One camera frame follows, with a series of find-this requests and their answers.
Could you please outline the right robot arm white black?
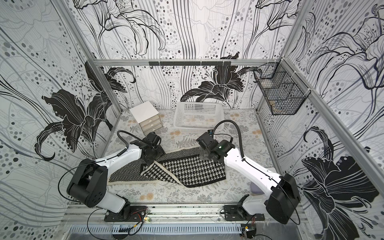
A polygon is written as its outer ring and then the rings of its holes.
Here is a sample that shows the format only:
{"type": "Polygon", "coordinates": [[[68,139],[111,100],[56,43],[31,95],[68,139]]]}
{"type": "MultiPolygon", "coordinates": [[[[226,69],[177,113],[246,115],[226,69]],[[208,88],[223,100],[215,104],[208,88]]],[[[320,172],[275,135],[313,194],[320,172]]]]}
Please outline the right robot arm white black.
{"type": "Polygon", "coordinates": [[[208,159],[236,170],[261,191],[257,196],[244,195],[229,210],[231,221],[245,221],[253,216],[268,214],[283,225],[289,222],[301,201],[293,176],[274,173],[245,156],[241,139],[235,146],[231,141],[218,142],[211,134],[204,133],[197,138],[197,142],[208,159]]]}

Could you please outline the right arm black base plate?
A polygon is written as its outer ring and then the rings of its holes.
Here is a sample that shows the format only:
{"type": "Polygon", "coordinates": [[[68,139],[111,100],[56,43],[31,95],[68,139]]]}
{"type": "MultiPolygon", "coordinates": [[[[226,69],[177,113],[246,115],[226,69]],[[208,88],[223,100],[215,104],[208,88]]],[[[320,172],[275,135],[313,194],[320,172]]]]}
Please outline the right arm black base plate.
{"type": "Polygon", "coordinates": [[[236,205],[224,205],[224,218],[227,222],[238,222],[238,221],[264,221],[264,214],[248,214],[242,207],[236,205]]]}

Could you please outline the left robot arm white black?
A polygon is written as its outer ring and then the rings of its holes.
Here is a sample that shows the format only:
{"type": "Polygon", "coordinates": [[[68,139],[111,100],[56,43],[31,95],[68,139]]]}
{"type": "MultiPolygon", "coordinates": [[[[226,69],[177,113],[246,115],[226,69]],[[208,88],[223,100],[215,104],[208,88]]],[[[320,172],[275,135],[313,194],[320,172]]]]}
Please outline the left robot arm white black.
{"type": "Polygon", "coordinates": [[[107,190],[109,178],[120,168],[140,159],[150,165],[165,152],[161,147],[161,137],[154,132],[143,139],[126,131],[118,131],[117,136],[125,147],[98,160],[81,161],[75,168],[67,194],[89,208],[99,207],[125,220],[130,216],[131,203],[107,190]]]}

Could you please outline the black white knitted scarf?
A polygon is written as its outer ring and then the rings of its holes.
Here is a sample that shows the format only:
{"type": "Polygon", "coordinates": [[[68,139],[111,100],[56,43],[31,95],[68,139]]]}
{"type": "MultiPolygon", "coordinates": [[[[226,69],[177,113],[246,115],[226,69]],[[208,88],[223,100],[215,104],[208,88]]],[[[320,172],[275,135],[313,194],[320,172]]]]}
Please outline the black white knitted scarf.
{"type": "Polygon", "coordinates": [[[200,147],[192,147],[166,153],[150,165],[143,159],[125,164],[111,174],[108,185],[162,181],[197,188],[225,179],[224,165],[205,158],[200,147]]]}

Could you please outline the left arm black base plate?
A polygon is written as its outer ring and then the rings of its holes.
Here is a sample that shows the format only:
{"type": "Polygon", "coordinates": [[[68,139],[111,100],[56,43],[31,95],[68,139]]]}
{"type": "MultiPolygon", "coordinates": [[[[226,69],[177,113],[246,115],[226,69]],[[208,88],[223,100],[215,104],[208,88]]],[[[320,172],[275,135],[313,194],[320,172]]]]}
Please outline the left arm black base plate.
{"type": "Polygon", "coordinates": [[[117,222],[142,222],[146,211],[147,206],[129,206],[124,207],[119,213],[113,213],[107,210],[104,221],[107,223],[117,223],[117,222]]]}

